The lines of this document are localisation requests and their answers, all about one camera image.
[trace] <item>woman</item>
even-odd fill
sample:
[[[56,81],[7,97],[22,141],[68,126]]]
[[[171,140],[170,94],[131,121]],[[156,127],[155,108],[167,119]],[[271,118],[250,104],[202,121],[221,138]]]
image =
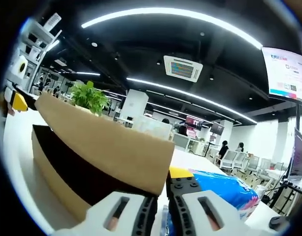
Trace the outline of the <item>woman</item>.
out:
[[[43,84],[43,77],[39,78],[39,84],[38,84],[38,91],[43,91],[44,84]]]
[[[162,120],[162,122],[163,122],[163,123],[166,123],[166,124],[169,124],[169,123],[170,123],[169,119],[167,119],[167,118],[164,118],[164,119]]]
[[[187,136],[187,127],[185,125],[181,125],[178,133]]]
[[[224,140],[222,142],[221,150],[219,151],[219,159],[222,159],[226,153],[226,151],[229,149],[228,147],[228,141]]]
[[[235,151],[244,152],[244,143],[239,143],[239,146],[238,146],[238,148]]]

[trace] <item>potted plant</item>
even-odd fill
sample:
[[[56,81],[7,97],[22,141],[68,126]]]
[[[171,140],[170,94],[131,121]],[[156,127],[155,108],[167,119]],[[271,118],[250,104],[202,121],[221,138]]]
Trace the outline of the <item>potted plant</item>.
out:
[[[75,84],[71,88],[72,104],[90,110],[93,114],[101,115],[103,109],[108,107],[109,100],[102,91],[93,87],[93,82]]]

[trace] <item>ceiling air conditioner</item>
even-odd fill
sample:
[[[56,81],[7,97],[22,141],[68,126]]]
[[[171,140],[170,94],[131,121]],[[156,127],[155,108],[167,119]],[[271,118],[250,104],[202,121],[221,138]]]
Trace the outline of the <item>ceiling air conditioner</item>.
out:
[[[191,60],[164,56],[166,74],[180,79],[197,82],[203,65]]]

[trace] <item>desk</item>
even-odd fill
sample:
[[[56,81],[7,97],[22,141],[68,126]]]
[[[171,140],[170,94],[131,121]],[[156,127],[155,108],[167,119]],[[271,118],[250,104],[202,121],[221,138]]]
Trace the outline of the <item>desk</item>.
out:
[[[266,170],[266,172],[268,173],[268,176],[270,178],[273,178],[274,180],[279,180],[282,175],[285,173],[285,171],[281,171],[281,170]]]
[[[32,124],[46,125],[39,112],[31,109],[27,112],[16,113],[15,116],[7,116],[3,137],[2,161],[23,206],[44,233],[49,235],[54,230],[71,228],[76,225],[77,221],[49,189],[41,172],[33,162],[31,148]],[[174,151],[171,165],[225,175],[207,159],[180,150]],[[159,235],[162,217],[160,210],[167,204],[168,200],[164,186],[158,199],[159,210],[152,227],[152,236]],[[273,216],[278,216],[278,214],[260,202],[247,219],[246,224],[270,231],[268,223]]]

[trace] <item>plastic bag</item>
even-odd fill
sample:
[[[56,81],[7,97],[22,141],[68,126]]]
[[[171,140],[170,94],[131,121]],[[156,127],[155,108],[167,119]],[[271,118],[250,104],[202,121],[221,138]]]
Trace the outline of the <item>plastic bag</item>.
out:
[[[202,191],[212,190],[234,206],[245,221],[257,207],[260,199],[257,193],[237,177],[189,169],[199,183]],[[175,236],[170,214],[167,217],[169,236]]]

